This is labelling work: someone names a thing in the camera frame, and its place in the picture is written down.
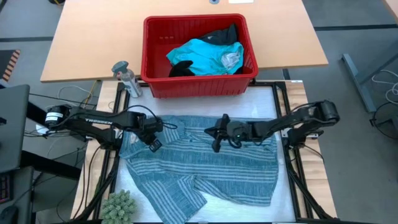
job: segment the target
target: blue cloth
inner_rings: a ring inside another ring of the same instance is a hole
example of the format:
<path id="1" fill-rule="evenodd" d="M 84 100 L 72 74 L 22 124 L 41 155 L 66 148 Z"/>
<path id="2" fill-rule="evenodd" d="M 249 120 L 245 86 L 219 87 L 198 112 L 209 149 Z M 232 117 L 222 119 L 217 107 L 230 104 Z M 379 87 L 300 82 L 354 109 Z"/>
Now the blue cloth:
<path id="1" fill-rule="evenodd" d="M 224 54 L 239 52 L 239 62 L 230 69 L 221 63 Z M 192 39 L 186 44 L 173 49 L 166 56 L 172 65 L 184 60 L 191 60 L 189 67 L 196 76 L 202 75 L 232 75 L 243 66 L 243 46 L 236 42 L 232 45 L 213 45 L 202 40 Z"/>
<path id="2" fill-rule="evenodd" d="M 241 149 L 221 142 L 213 152 L 213 138 L 204 133 L 217 118 L 163 116 L 177 129 L 157 133 L 163 146 L 153 153 L 127 133 L 120 156 L 138 189 L 165 224 L 183 224 L 206 204 L 199 191 L 235 203 L 268 206 L 278 177 L 275 136 L 261 146 L 242 142 Z"/>

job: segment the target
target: white cloth surface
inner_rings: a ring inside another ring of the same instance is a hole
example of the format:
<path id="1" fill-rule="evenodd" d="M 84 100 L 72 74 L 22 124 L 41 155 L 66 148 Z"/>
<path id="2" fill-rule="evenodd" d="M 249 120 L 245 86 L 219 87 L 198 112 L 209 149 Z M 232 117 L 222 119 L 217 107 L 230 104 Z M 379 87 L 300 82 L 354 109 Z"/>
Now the white cloth surface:
<path id="1" fill-rule="evenodd" d="M 130 98 L 129 106 L 143 105 L 156 115 L 200 115 L 219 116 L 228 113 L 231 118 L 276 118 L 274 96 L 270 87 L 248 87 L 238 96 L 212 96 L 195 98 L 156 99 L 149 88 L 143 88 L 142 96 Z M 150 116 L 144 108 L 131 108 Z M 279 175 L 269 207 L 240 205 L 203 193 L 207 204 L 189 222 L 294 222 L 292 198 L 282 151 L 280 134 L 278 139 Z M 161 222 L 148 199 L 137 189 L 126 167 L 120 160 L 116 190 L 130 190 L 136 200 L 137 212 L 133 222 Z"/>

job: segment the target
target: black cloth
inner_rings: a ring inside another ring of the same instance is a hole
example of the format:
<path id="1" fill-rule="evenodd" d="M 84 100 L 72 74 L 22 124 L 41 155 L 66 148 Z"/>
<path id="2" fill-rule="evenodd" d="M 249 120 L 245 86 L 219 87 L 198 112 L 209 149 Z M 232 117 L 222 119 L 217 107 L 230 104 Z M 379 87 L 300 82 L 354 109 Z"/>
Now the black cloth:
<path id="1" fill-rule="evenodd" d="M 236 25 L 231 24 L 229 28 L 223 30 L 216 30 L 210 32 L 200 40 L 214 45 L 231 45 L 238 41 L 238 33 L 236 32 Z"/>
<path id="2" fill-rule="evenodd" d="M 236 25 L 231 24 L 229 28 L 223 30 L 216 30 L 210 32 L 200 38 L 209 44 L 214 45 L 231 45 L 238 41 L 238 33 L 236 32 Z M 172 65 L 172 69 L 169 73 L 169 77 L 186 77 L 186 76 L 195 76 L 191 70 L 189 70 L 189 66 L 191 66 L 193 62 L 191 60 L 186 60 L 179 62 L 176 65 Z M 242 74 L 243 68 L 239 68 L 235 74 Z"/>

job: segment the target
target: striped shirt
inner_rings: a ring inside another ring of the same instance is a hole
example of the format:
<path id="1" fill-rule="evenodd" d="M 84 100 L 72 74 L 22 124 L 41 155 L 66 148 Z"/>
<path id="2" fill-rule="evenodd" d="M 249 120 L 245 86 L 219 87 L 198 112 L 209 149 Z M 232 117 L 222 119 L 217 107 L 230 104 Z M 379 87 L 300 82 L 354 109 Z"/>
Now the striped shirt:
<path id="1" fill-rule="evenodd" d="M 162 119 L 178 128 L 164 128 L 156 134 L 163 144 L 158 151 L 153 153 L 127 133 L 120 156 L 165 224 L 183 224 L 196 214 L 206 204 L 200 191 L 235 203 L 269 206 L 278 176 L 275 136 L 261 146 L 242 142 L 241 149 L 223 141 L 220 152 L 215 153 L 211 148 L 214 139 L 204 130 L 214 126 L 217 118 Z"/>

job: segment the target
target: red plastic basket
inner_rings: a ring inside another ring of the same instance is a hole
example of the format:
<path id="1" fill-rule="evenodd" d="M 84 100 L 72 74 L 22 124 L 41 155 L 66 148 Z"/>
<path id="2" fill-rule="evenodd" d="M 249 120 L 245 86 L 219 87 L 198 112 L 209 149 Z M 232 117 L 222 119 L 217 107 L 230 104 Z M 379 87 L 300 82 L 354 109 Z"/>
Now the red plastic basket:
<path id="1" fill-rule="evenodd" d="M 243 74 L 169 78 L 172 67 L 166 55 L 172 49 L 232 23 L 244 49 Z M 156 98 L 238 95 L 258 71 L 248 26 L 240 14 L 151 16 L 144 21 L 141 77 Z"/>

